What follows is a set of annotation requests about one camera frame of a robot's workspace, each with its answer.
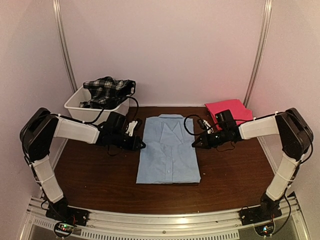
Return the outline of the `light blue shirt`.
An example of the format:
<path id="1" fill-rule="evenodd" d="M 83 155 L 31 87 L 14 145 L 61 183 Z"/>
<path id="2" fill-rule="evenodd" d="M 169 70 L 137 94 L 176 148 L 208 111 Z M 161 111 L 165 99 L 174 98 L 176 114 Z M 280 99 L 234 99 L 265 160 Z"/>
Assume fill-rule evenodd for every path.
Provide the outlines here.
<path id="1" fill-rule="evenodd" d="M 191 118 L 161 114 L 145 120 L 137 184 L 198 184 L 201 181 Z"/>

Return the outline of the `pink trousers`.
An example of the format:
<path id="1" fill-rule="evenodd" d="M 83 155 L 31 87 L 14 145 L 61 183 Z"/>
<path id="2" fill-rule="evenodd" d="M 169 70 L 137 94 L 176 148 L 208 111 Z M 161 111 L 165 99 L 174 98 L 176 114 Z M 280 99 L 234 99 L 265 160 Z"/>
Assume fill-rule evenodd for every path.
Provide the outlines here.
<path id="1" fill-rule="evenodd" d="M 236 120 L 249 121 L 253 119 L 253 113 L 250 109 L 247 109 L 239 99 L 229 99 L 219 102 L 205 103 L 204 104 L 209 111 L 213 122 L 217 123 L 216 115 L 220 112 L 230 110 L 232 116 Z M 237 125 L 242 124 L 244 121 L 237 121 Z"/>

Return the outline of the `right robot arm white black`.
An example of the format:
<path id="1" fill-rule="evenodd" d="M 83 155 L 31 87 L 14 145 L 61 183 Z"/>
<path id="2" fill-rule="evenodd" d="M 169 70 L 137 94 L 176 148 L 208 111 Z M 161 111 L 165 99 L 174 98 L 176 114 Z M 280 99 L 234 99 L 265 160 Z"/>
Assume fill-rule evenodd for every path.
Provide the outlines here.
<path id="1" fill-rule="evenodd" d="M 192 147 L 201 149 L 217 148 L 224 143 L 237 143 L 253 138 L 278 135 L 281 142 L 282 158 L 270 185 L 260 199 L 256 210 L 259 220 L 268 220 L 278 207 L 279 201 L 295 180 L 300 165 L 308 160 L 306 153 L 313 152 L 314 135 L 296 108 L 275 112 L 251 120 L 235 119 L 230 110 L 215 115 L 219 130 L 200 118 L 197 122 L 202 129 L 195 134 Z"/>

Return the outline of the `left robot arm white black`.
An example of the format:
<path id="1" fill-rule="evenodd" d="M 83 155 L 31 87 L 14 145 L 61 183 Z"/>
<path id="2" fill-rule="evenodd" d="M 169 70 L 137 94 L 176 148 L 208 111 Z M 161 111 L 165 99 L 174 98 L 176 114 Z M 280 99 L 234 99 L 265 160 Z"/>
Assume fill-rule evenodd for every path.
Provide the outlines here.
<path id="1" fill-rule="evenodd" d="M 41 107 L 29 119 L 19 134 L 22 152 L 36 183 L 47 201 L 54 205 L 52 213 L 61 222 L 72 218 L 72 211 L 66 207 L 66 197 L 58 184 L 52 164 L 50 150 L 54 139 L 74 140 L 102 147 L 115 146 L 129 151 L 139 151 L 146 147 L 135 131 L 142 121 L 127 118 L 117 112 L 108 114 L 105 121 L 97 118 L 84 121 L 50 112 Z"/>

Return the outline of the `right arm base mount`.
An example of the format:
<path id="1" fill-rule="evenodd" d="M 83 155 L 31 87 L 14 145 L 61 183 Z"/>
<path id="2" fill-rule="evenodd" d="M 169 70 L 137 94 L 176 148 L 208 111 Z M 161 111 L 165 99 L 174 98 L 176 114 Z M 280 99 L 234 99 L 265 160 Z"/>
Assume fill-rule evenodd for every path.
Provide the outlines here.
<path id="1" fill-rule="evenodd" d="M 276 232 L 275 218 L 282 216 L 280 201 L 262 199 L 258 206 L 244 206 L 238 212 L 243 226 L 253 225 L 259 237 L 271 237 Z"/>

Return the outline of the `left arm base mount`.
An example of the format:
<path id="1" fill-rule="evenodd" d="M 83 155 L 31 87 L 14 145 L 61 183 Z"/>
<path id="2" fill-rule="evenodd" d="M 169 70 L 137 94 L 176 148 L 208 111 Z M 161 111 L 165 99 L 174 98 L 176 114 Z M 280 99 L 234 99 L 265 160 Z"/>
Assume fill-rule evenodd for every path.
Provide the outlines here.
<path id="1" fill-rule="evenodd" d="M 89 214 L 88 210 L 68 206 L 68 201 L 61 199 L 56 203 L 48 201 L 45 216 L 57 221 L 53 232 L 58 238 L 65 239 L 72 235 L 77 227 L 87 225 Z"/>

